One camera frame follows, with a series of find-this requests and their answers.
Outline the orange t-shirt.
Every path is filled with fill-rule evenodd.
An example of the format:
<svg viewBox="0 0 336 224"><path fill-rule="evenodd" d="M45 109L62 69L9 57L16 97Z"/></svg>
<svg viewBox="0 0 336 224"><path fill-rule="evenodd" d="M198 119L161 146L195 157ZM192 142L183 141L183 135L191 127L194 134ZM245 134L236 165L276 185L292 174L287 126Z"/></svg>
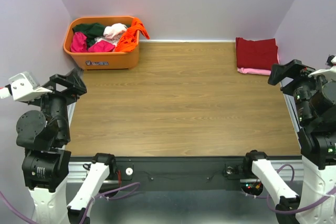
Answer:
<svg viewBox="0 0 336 224"><path fill-rule="evenodd" d="M150 39L150 36L141 20L133 18L131 26L123 33L117 43L115 52L132 52L139 43L137 39L138 32L140 32L146 39Z"/></svg>

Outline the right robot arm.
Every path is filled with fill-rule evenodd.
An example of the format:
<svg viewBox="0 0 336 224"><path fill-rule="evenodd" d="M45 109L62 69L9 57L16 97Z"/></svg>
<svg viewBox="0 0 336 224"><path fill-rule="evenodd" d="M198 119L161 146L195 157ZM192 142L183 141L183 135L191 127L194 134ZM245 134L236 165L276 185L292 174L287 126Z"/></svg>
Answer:
<svg viewBox="0 0 336 224"><path fill-rule="evenodd" d="M274 64L268 83L274 86L285 78L290 82L281 91L294 98L300 126L302 192L285 183L263 152L247 153L241 170L267 190L279 223L335 223L335 56L320 70L296 59Z"/></svg>

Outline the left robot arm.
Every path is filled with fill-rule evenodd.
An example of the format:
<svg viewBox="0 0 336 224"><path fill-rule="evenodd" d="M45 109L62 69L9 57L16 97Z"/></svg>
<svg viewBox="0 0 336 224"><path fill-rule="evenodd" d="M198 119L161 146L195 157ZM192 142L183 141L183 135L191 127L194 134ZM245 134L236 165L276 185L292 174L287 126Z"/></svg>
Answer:
<svg viewBox="0 0 336 224"><path fill-rule="evenodd" d="M71 202L66 201L71 152L68 106L87 92L77 70L55 74L39 85L28 72L9 81L15 101L36 106L16 123L16 144L25 150L25 185L34 201L38 223L89 223L91 206L103 182L117 172L112 154L96 154Z"/></svg>

